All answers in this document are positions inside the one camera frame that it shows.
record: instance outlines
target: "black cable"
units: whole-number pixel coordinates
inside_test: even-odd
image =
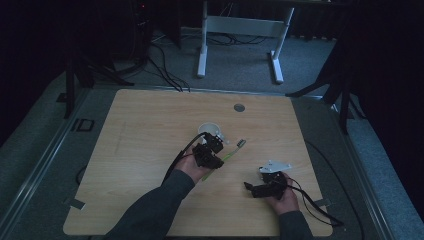
[[[356,211],[355,207],[353,206],[352,199],[350,199],[349,194],[347,193],[345,186],[343,185],[342,181],[340,180],[339,175],[336,173],[333,166],[330,164],[330,161],[325,157],[325,155],[321,152],[321,150],[318,149],[318,147],[316,147],[314,144],[312,144],[311,142],[309,142],[306,139],[305,139],[305,142],[307,144],[309,144],[312,148],[314,148],[315,151],[317,151],[321,155],[321,157],[324,159],[324,161],[330,167],[331,171],[333,172],[334,176],[336,177],[337,181],[339,182],[344,194],[346,195],[347,200],[349,201],[349,204],[350,204],[350,207],[352,208],[353,213],[355,214],[356,220],[358,221],[358,225],[359,225],[359,228],[360,228],[360,231],[361,231],[361,239],[364,239],[364,237],[365,237],[364,236],[364,226],[362,225],[361,218],[359,217],[358,212]]]
[[[160,78],[163,78],[163,75],[159,75],[159,74],[157,74],[157,73],[154,73],[154,72],[150,72],[150,71],[148,71],[148,70],[144,70],[146,73],[150,73],[150,74],[153,74],[153,75],[155,75],[155,76],[158,76],[158,77],[160,77]]]
[[[293,182],[295,182],[298,186],[299,186],[299,188],[296,188],[296,187],[293,187],[293,186],[290,186],[290,185],[287,185],[287,187],[289,187],[289,188],[291,188],[291,189],[294,189],[294,190],[296,190],[296,191],[298,191],[298,192],[300,192],[301,194],[302,194],[302,199],[303,199],[303,203],[304,203],[304,205],[305,205],[305,208],[306,208],[306,210],[308,210],[308,212],[314,217],[314,218],[316,218],[318,221],[320,221],[320,222],[323,222],[323,223],[325,223],[325,224],[328,224],[328,225],[330,225],[330,226],[334,226],[334,227],[340,227],[340,226],[343,226],[344,225],[344,223],[342,222],[342,221],[340,221],[340,220],[338,220],[337,218],[335,218],[335,217],[333,217],[333,216],[331,216],[330,214],[328,214],[328,213],[326,213],[326,212],[324,212],[313,200],[312,200],[312,198],[311,197],[309,197],[309,195],[302,189],[302,187],[300,186],[300,184],[296,181],[296,180],[294,180],[293,178],[289,178],[289,179],[291,179],[291,180],[293,180]],[[324,216],[326,216],[326,217],[328,217],[330,220],[333,220],[334,222],[336,222],[336,224],[332,224],[332,223],[328,223],[328,222],[326,222],[326,221],[323,221],[322,219],[320,219],[320,218],[318,218],[317,216],[315,216],[310,210],[309,210],[309,208],[308,208],[308,206],[306,205],[306,201],[305,201],[305,198],[308,200],[308,202],[312,205],[312,207],[314,207],[318,212],[320,212],[322,215],[324,215]]]
[[[189,156],[189,155],[184,155],[184,153],[185,152],[187,152],[187,150],[188,150],[188,148],[191,146],[191,145],[193,145],[193,143],[197,140],[197,139],[199,139],[201,136],[205,136],[205,134],[206,134],[206,132],[202,132],[202,133],[199,133],[199,134],[197,134],[197,136],[196,137],[194,137],[193,138],[193,140],[191,140],[188,144],[187,144],[187,146],[177,155],[177,157],[174,159],[174,161],[171,163],[171,165],[169,166],[169,168],[168,168],[168,170],[166,171],[166,173],[165,173],[165,177],[163,178],[163,180],[162,180],[162,184],[161,185],[163,185],[163,183],[166,181],[166,179],[168,179],[168,177],[169,177],[169,175],[171,175],[171,172],[172,172],[172,170],[174,170],[174,168],[175,168],[175,166],[177,165],[177,163],[181,160],[181,159],[183,159],[184,157],[186,157],[186,156]]]
[[[164,75],[163,75],[163,72],[161,71],[161,69],[160,69],[160,67],[149,57],[149,61],[153,64],[153,66],[155,66],[155,68],[159,71],[159,73],[162,75],[162,78],[163,79],[165,79],[165,81],[169,84],[169,85],[171,85],[173,88],[175,88],[175,90],[177,90],[178,92],[182,92],[183,90],[182,90],[182,88],[181,88],[181,86],[178,84],[178,83],[176,83],[174,80],[170,80],[170,79],[168,79],[168,78],[166,78]]]
[[[139,74],[140,72],[143,72],[143,71],[146,71],[144,68],[143,69],[140,69],[140,70],[138,70],[137,72],[134,72],[133,74],[131,74],[131,75],[129,75],[129,76],[125,76],[125,77],[123,77],[123,79],[128,79],[128,78],[132,78],[132,77],[134,77],[135,75],[137,75],[137,74]]]
[[[255,40],[261,38],[261,37],[254,37],[252,40],[249,41],[240,41],[238,40],[234,35],[230,35],[230,34],[217,34],[217,36],[224,36],[226,38],[229,39],[228,42],[223,42],[223,41],[219,41],[213,38],[208,37],[207,39],[211,42],[214,42],[216,45],[222,45],[222,46],[233,46],[233,45],[254,45],[254,44],[260,44],[262,42],[264,42],[267,37],[262,37],[263,39],[258,41],[258,42],[254,42]]]
[[[133,73],[133,72],[135,72],[136,70],[138,70],[139,68],[141,68],[143,65],[145,65],[145,64],[146,64],[146,62],[147,62],[147,58],[146,58],[146,59],[143,59],[143,60],[138,59],[138,60],[134,63],[134,65],[133,65],[133,66],[128,67],[128,68],[125,68],[125,69],[121,69],[121,70],[116,70],[116,71],[115,71],[115,74],[117,74],[117,75],[119,75],[119,76],[122,76],[122,75],[125,75],[125,74]]]
[[[163,49],[161,47],[159,47],[158,45],[151,43],[151,45],[157,49],[160,50],[160,52],[162,53],[162,59],[163,59],[163,67],[159,68],[161,70],[163,70],[163,72],[165,73],[166,77],[168,78],[168,80],[173,81],[175,83],[175,79],[177,79],[177,81],[182,82],[183,85],[188,89],[188,91],[190,92],[190,86],[188,85],[188,83],[184,80],[182,80],[181,78],[176,77],[174,74],[168,72],[168,69],[166,68],[166,57],[165,57],[165,52],[163,51]]]

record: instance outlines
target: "hand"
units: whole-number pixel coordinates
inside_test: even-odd
[[[293,184],[293,180],[291,180],[287,174],[283,174],[287,179],[287,184],[291,186]],[[280,200],[275,197],[266,197],[265,201],[271,205],[277,215],[292,211],[299,211],[299,203],[297,202],[296,194],[289,187],[286,188],[286,191]]]
[[[211,171],[209,168],[197,166],[196,159],[193,156],[193,146],[189,147],[184,157],[175,165],[175,169],[179,169],[189,175],[193,179],[194,184]]]

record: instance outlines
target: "wire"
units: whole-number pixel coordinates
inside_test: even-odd
[[[355,214],[356,220],[358,221],[359,229],[361,231],[361,239],[364,239],[364,226],[362,225],[361,219],[359,217],[358,212],[356,211],[355,207],[353,206],[352,199],[350,199],[349,194],[347,193],[347,190],[345,186],[343,185],[342,181],[340,180],[339,175],[334,170],[333,166],[330,164],[330,161],[325,157],[325,155],[321,152],[321,150],[318,149],[314,144],[312,144],[310,141],[305,139],[305,142],[309,144],[312,148],[315,149],[321,155],[321,157],[324,159],[324,161],[327,163],[327,165],[330,167],[331,171],[333,172],[334,176],[336,177],[337,181],[339,182],[344,194],[347,197],[347,200],[349,201],[350,207],[352,208],[353,213]]]
[[[153,39],[151,42],[153,43],[153,42],[159,41],[160,39],[165,38],[165,37],[166,37],[166,35],[165,34],[162,34],[161,36],[156,37],[155,39]]]
[[[191,155],[194,155],[194,153],[190,153],[190,154],[186,154],[186,155],[183,155],[179,160],[181,160],[181,159],[183,159],[183,158],[186,158],[186,157],[188,157],[188,156],[191,156]]]
[[[156,47],[157,49],[160,50],[161,54],[162,54],[162,59],[163,59],[163,67],[159,67],[156,63],[154,63],[154,61],[149,58],[149,61],[152,62],[152,64],[156,67],[156,69],[160,72],[161,76],[163,79],[165,79],[165,81],[167,81],[171,86],[173,86],[174,88],[178,88],[177,91],[179,92],[183,92],[182,87],[176,82],[179,81],[181,82],[190,92],[190,86],[189,84],[182,80],[179,77],[176,77],[174,74],[168,72],[167,68],[166,68],[166,57],[165,57],[165,52],[163,51],[163,49],[161,47],[159,47],[158,45],[152,43],[153,47]]]
[[[146,62],[147,62],[147,58],[146,59],[137,59],[133,66],[131,66],[129,68],[117,70],[117,71],[115,71],[115,73],[118,74],[119,76],[129,74],[129,73],[133,73],[136,70],[138,70],[139,68],[143,67],[146,64]]]
[[[289,178],[289,179],[291,179],[291,180],[293,180],[293,182],[295,182],[298,186],[299,186],[299,188],[296,188],[296,187],[293,187],[293,186],[290,186],[290,185],[288,185],[287,187],[289,187],[289,188],[291,188],[291,189],[294,189],[294,190],[296,190],[296,191],[298,191],[298,192],[300,192],[301,194],[302,194],[302,199],[303,199],[303,204],[305,205],[305,208],[306,208],[306,210],[308,210],[308,212],[312,215],[312,217],[314,217],[314,218],[316,218],[318,221],[320,221],[320,222],[323,222],[323,223],[325,223],[325,224],[328,224],[328,225],[330,225],[330,226],[334,226],[334,227],[339,227],[339,226],[343,226],[344,225],[344,223],[342,222],[342,221],[340,221],[340,220],[338,220],[337,218],[335,218],[335,217],[333,217],[333,216],[331,216],[331,215],[329,215],[328,213],[326,213],[326,212],[324,212],[318,205],[316,205],[316,203],[309,197],[309,195],[302,189],[302,187],[300,186],[300,184],[296,181],[296,180],[294,180],[293,178]],[[306,205],[306,201],[305,201],[305,198],[306,199],[308,199],[308,202],[318,211],[318,212],[320,212],[321,214],[323,214],[324,216],[326,216],[326,217],[328,217],[330,220],[333,220],[333,221],[335,221],[336,222],[336,224],[332,224],[332,223],[328,223],[328,222],[326,222],[326,221],[324,221],[324,220],[322,220],[322,219],[320,219],[320,218],[318,218],[317,216],[315,216],[310,210],[309,210],[309,208],[308,208],[308,206]]]
[[[228,10],[227,17],[228,17],[228,16],[230,16],[230,14],[231,14],[231,9],[233,8],[233,4],[234,4],[234,3],[227,3],[227,5],[225,6],[225,8],[224,8],[224,9],[222,9],[222,11],[221,11],[221,13],[219,14],[219,16],[224,15],[224,12],[225,12],[225,10],[227,10],[227,8],[228,8],[228,7],[230,7],[230,9]]]
[[[143,69],[140,69],[140,70],[138,70],[137,72],[134,72],[133,74],[131,74],[131,75],[128,75],[128,76],[125,76],[125,77],[122,77],[122,79],[129,79],[129,78],[132,78],[132,77],[134,77],[135,75],[137,75],[137,74],[139,74],[140,72],[143,72],[143,71],[146,71],[144,68]]]
[[[249,40],[249,41],[240,41],[240,40],[237,39],[236,36],[231,35],[231,34],[227,34],[227,33],[216,34],[216,36],[223,36],[223,37],[226,37],[226,38],[229,39],[228,42],[223,42],[223,41],[216,40],[216,39],[213,39],[213,38],[210,38],[210,37],[207,38],[208,41],[213,42],[216,45],[222,45],[222,46],[260,44],[260,43],[264,42],[267,39],[267,37],[260,37],[260,36],[258,36],[258,37],[254,37],[252,40]]]
[[[165,79],[165,81],[171,85],[173,88],[175,88],[175,90],[177,90],[178,92],[182,92],[183,89],[181,88],[181,86],[176,83],[174,80],[172,79],[168,79],[165,75],[163,75],[163,72],[161,71],[160,67],[153,61],[153,59],[151,59],[149,57],[149,61],[153,64],[153,66],[155,66],[155,68],[159,71],[160,75],[162,76],[163,79]]]
[[[184,156],[184,153],[185,153],[185,152],[187,152],[188,148],[189,148],[191,145],[193,145],[193,143],[194,143],[197,139],[199,139],[201,136],[205,136],[205,134],[207,134],[207,133],[206,133],[206,132],[202,132],[202,133],[197,134],[197,136],[196,136],[196,137],[194,137],[194,138],[193,138],[193,140],[191,140],[191,141],[187,144],[187,146],[184,148],[184,150],[182,150],[182,151],[181,151],[181,152],[177,155],[177,157],[174,159],[174,161],[171,163],[171,165],[169,166],[168,170],[166,171],[166,173],[165,173],[165,177],[163,178],[163,180],[162,180],[162,184],[161,184],[161,185],[163,185],[163,183],[166,181],[166,179],[168,179],[169,175],[171,175],[171,172],[172,172],[172,170],[174,170],[174,168],[175,168],[175,166],[177,165],[177,163],[178,163],[178,162],[179,162],[182,158],[184,158],[184,157],[186,157],[186,156],[189,156],[189,155]]]

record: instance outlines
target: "black device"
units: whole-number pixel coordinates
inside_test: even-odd
[[[265,184],[253,186],[244,182],[246,189],[251,191],[254,198],[275,197],[280,200],[287,188],[287,179],[284,174],[282,172],[261,174]]]
[[[204,133],[203,138],[206,140],[206,143],[198,143],[196,147],[193,148],[193,155],[196,159],[197,166],[210,169],[222,167],[224,162],[215,155],[224,148],[222,140],[207,132]]]
[[[205,139],[205,143],[198,143],[196,147],[193,148],[193,155],[196,159],[196,164],[199,167],[207,167],[210,169],[217,169],[222,167],[224,164],[224,161],[222,161],[219,157],[217,157],[215,154],[219,153],[222,149],[224,149],[224,146],[222,145],[222,139],[220,139],[217,136],[212,136],[212,134],[208,132],[203,132],[198,134],[187,146],[182,150],[177,157],[174,159],[174,161],[171,163],[171,165],[168,168],[168,171],[165,174],[165,177],[163,178],[162,184],[165,182],[165,180],[169,177],[172,170],[175,168],[175,165],[184,158],[184,154],[188,150],[188,148],[200,137],[203,137]]]

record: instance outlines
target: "wooden table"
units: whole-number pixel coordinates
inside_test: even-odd
[[[245,110],[235,111],[235,104]],[[107,233],[132,203],[160,186],[171,162],[204,122],[217,123],[229,140],[221,158],[240,139],[247,143],[184,199],[169,236],[278,236],[275,213],[243,185],[263,184],[258,167],[268,160],[292,164],[286,172],[312,199],[322,198],[289,98],[120,90],[75,197],[85,207],[71,207],[64,232]],[[330,235],[332,227],[314,219],[297,195],[312,233]]]

